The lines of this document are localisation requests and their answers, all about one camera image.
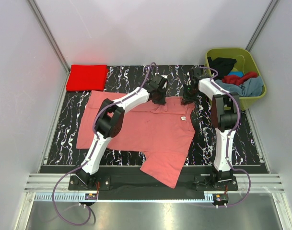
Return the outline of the pink t shirt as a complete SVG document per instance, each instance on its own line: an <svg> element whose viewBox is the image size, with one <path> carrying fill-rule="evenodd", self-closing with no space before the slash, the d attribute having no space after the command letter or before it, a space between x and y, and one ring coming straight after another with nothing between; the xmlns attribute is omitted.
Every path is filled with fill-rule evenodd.
<svg viewBox="0 0 292 230"><path fill-rule="evenodd" d="M92 91L79 127L76 147L88 149L82 162L83 175L96 173L106 148L144 153L141 171L164 185L175 188L195 134L191 122L194 104L182 105L181 97L167 97L165 105L142 103L124 115L114 138L96 141L93 122L103 100L116 101L123 93Z"/></svg>

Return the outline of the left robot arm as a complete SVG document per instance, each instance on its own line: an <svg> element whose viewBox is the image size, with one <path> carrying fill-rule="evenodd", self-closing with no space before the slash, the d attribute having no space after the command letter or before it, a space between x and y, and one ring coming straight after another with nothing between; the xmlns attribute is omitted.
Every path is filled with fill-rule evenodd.
<svg viewBox="0 0 292 230"><path fill-rule="evenodd" d="M167 76L155 74L151 80L131 93L113 101L103 100L93 123L93 141L85 160L75 173L84 189L90 190L95 186L94 174L99 170L101 158L109 142L121 131L125 114L148 101L164 105L167 86Z"/></svg>

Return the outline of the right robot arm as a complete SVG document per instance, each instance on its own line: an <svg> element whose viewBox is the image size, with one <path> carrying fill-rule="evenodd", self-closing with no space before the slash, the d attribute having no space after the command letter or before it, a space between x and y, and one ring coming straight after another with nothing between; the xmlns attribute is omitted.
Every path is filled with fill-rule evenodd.
<svg viewBox="0 0 292 230"><path fill-rule="evenodd" d="M203 74L202 69L188 71L181 104L193 103L199 92L211 99L210 119L216 131L216 155L209 178L196 184L224 190L233 179L232 144L240 121L239 95L223 89L213 77Z"/></svg>

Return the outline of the black garment in bin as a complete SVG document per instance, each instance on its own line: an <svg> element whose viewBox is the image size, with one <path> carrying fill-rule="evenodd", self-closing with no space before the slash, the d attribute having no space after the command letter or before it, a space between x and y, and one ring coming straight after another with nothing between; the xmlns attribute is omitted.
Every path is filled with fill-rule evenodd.
<svg viewBox="0 0 292 230"><path fill-rule="evenodd" d="M237 63L237 60L234 58L222 58L222 57L217 57L215 59L212 59L211 57L207 57L207 61L208 61L209 67L218 72L217 77L227 76L232 71L235 64Z"/></svg>

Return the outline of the dark red garment in bin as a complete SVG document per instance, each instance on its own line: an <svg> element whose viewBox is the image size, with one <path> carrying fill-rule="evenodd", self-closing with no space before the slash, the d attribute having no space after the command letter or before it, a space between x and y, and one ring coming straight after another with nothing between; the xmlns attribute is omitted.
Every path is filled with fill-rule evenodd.
<svg viewBox="0 0 292 230"><path fill-rule="evenodd" d="M241 77L241 78L236 76L236 75L224 76L224 78L222 79L222 82L239 86L239 85L242 85L243 83L245 83L250 78L256 78L256 77L258 77L258 74L254 71L250 71L250 72L244 74L243 77Z"/></svg>

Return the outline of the bright blue garment in bin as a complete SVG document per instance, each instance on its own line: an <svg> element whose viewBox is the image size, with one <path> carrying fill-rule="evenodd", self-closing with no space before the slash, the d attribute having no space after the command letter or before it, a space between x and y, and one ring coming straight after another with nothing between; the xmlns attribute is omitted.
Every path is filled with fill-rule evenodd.
<svg viewBox="0 0 292 230"><path fill-rule="evenodd" d="M236 76L238 76L238 77L243 77L243 72L241 72L241 71L231 71L230 73L229 73L229 75L236 75Z"/></svg>

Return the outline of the olive green plastic bin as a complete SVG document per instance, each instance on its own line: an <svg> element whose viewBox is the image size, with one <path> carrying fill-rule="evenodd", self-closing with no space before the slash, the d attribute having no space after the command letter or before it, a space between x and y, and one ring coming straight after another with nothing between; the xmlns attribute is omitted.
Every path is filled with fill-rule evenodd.
<svg viewBox="0 0 292 230"><path fill-rule="evenodd" d="M240 96L241 110L247 110L266 95L267 88L252 55L243 48L212 48L205 55L210 76L223 89Z"/></svg>

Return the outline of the grey blue garment in bin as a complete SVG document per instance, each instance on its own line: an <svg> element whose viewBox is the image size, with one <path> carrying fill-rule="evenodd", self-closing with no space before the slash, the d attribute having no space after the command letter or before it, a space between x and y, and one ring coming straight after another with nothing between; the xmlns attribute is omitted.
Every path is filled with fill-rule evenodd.
<svg viewBox="0 0 292 230"><path fill-rule="evenodd" d="M215 81L220 87L229 92L236 92L241 97L256 97L262 94L263 80L260 76L250 78L243 84L236 86L234 84L223 83L221 80Z"/></svg>

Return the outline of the folded red t shirt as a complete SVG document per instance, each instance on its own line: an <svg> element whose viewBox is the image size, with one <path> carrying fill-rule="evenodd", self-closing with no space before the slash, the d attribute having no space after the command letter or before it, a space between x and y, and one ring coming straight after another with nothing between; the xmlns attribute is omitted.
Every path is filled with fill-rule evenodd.
<svg viewBox="0 0 292 230"><path fill-rule="evenodd" d="M107 65L72 65L66 91L103 91L108 72Z"/></svg>

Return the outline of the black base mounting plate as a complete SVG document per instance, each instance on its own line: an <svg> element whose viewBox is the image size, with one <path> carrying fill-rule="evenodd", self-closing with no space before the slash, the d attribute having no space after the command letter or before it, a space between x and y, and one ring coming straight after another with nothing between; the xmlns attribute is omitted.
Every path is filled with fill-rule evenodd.
<svg viewBox="0 0 292 230"><path fill-rule="evenodd" d="M56 182L58 178L71 171L73 166L42 166L39 173ZM272 177L266 173L264 165L242 166L250 175L250 193L269 192ZM101 166L95 174L94 184L85 186L73 174L66 176L57 186L58 190L95 191L99 190L101 200L193 200L204 198L203 192L223 192L211 186L201 186L212 172L211 166L184 166L176 187L170 188L140 170L139 166ZM228 185L229 193L244 194L248 189L248 177L243 172L235 172L235 179Z"/></svg>

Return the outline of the right aluminium corner post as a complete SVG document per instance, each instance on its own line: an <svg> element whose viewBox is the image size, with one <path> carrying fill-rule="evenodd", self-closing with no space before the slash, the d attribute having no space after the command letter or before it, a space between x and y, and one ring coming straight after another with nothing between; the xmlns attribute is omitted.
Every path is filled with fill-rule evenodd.
<svg viewBox="0 0 292 230"><path fill-rule="evenodd" d="M266 8L266 10L264 11L257 27L255 28L247 46L246 46L246 50L247 51L251 51L255 42L257 41L258 37L260 36L261 32L263 31L263 29L265 28L267 22L269 21L271 15L273 14L273 12L275 11L277 5L279 4L280 0L271 0Z"/></svg>

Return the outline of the aluminium corner post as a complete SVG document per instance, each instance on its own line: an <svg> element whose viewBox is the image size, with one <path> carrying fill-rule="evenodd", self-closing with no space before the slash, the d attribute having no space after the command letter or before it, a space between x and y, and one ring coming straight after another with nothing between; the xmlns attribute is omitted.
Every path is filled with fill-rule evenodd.
<svg viewBox="0 0 292 230"><path fill-rule="evenodd" d="M257 41L258 37L260 36L261 32L263 31L263 29L265 28L267 22L269 21L271 15L273 14L273 12L275 11L277 5L279 4L280 0L271 0L266 8L266 10L264 11L257 27L255 28L247 46L246 46L246 50L247 51L251 51L255 42Z"/></svg>
<svg viewBox="0 0 292 230"><path fill-rule="evenodd" d="M28 5L30 6L31 11L33 12L36 20L38 21L40 27L43 30L43 33L45 34L48 42L50 43L52 49L54 50L59 62L61 63L62 67L64 68L64 70L69 73L70 72L70 66L67 63L64 55L62 54L39 6L37 5L35 0L26 0L26 2L28 3Z"/></svg>

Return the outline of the left aluminium corner post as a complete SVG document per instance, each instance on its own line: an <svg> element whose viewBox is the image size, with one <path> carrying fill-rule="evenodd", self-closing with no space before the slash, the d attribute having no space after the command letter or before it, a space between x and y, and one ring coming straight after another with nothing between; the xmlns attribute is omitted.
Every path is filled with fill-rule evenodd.
<svg viewBox="0 0 292 230"><path fill-rule="evenodd" d="M64 55L62 54L39 6L37 5L35 0L26 0L26 2L28 3L28 5L30 6L31 11L33 12L36 20L38 21L40 27L43 30L43 33L45 34L48 42L50 43L52 49L54 50L59 62L61 63L62 67L64 68L64 70L69 73L70 72L70 66L67 63Z"/></svg>

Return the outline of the aluminium frame rail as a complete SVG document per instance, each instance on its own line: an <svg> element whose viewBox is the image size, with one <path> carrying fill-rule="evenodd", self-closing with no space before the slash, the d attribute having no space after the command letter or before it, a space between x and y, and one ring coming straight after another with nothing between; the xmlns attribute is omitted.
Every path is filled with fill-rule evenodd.
<svg viewBox="0 0 292 230"><path fill-rule="evenodd" d="M276 174L252 174L249 178L237 174L227 188L215 188L205 180L207 175L181 175L175 188L170 188L144 174L101 176L96 185L78 185L75 176L61 179L59 174L31 174L25 192L35 194L36 200L81 202L147 202L147 203L210 203L215 194L283 193Z"/></svg>

